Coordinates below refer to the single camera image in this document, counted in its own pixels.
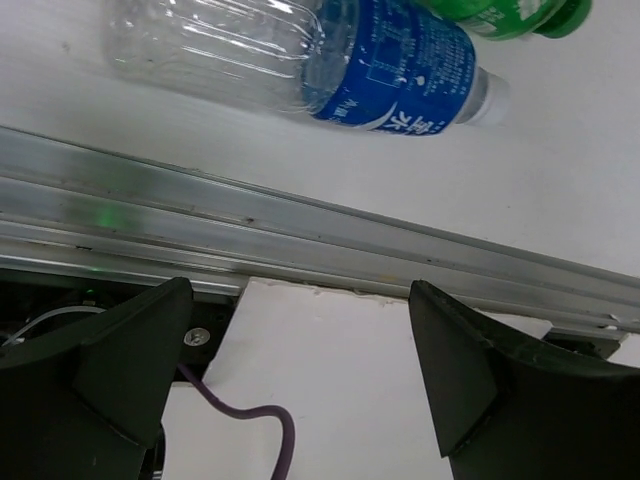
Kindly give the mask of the clear bottle large blue label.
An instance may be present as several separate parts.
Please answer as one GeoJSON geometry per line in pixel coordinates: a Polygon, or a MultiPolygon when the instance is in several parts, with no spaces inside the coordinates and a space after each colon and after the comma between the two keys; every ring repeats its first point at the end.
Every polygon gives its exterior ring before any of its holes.
{"type": "Polygon", "coordinates": [[[363,131],[433,136],[505,116],[469,35],[410,1],[107,1],[122,79],[363,131]]]}

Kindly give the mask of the green plastic bottle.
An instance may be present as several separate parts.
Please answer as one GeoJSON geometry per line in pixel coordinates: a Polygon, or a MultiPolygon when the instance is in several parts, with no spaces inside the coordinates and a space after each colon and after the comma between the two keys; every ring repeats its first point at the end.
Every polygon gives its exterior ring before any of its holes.
{"type": "Polygon", "coordinates": [[[529,34],[564,38],[588,18],[591,0],[425,0],[416,4],[492,41],[529,34]]]}

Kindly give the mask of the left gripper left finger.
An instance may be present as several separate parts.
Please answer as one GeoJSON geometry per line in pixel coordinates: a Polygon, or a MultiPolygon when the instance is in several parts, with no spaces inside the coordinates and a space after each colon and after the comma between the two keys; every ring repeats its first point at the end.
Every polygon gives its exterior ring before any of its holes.
{"type": "Polygon", "coordinates": [[[191,321],[174,278],[100,314],[1,350],[4,479],[136,479],[191,321]]]}

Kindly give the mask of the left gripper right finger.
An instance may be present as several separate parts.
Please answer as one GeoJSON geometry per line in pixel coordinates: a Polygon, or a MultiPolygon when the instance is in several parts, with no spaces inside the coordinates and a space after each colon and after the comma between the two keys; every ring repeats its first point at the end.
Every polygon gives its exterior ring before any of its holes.
{"type": "Polygon", "coordinates": [[[425,282],[410,321],[440,454],[457,479],[635,479],[639,372],[481,314],[425,282]]]}

